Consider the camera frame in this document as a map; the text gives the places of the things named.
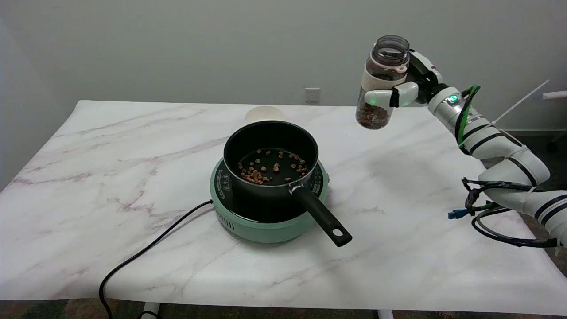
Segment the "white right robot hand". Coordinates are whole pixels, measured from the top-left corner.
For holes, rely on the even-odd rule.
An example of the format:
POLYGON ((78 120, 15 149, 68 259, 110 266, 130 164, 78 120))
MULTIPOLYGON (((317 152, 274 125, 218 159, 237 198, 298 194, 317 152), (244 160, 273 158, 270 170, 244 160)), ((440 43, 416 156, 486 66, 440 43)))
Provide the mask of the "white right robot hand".
POLYGON ((447 88, 429 59, 410 49, 406 53, 371 53, 363 71, 362 100, 373 106, 425 105, 447 88))

